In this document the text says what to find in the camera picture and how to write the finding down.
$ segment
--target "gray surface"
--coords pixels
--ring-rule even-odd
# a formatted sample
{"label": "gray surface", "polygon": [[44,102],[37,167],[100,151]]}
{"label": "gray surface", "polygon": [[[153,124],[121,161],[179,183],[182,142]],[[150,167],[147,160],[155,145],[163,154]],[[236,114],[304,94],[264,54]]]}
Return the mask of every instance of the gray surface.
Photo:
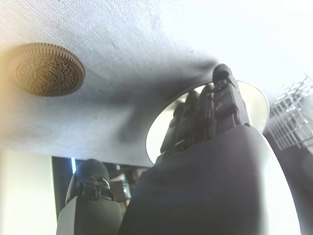
{"label": "gray surface", "polygon": [[209,79],[218,60],[269,97],[311,72],[311,16],[278,2],[1,1],[0,52],[54,43],[75,53],[87,75],[78,92],[42,98],[2,73],[0,148],[150,165],[154,118]]}

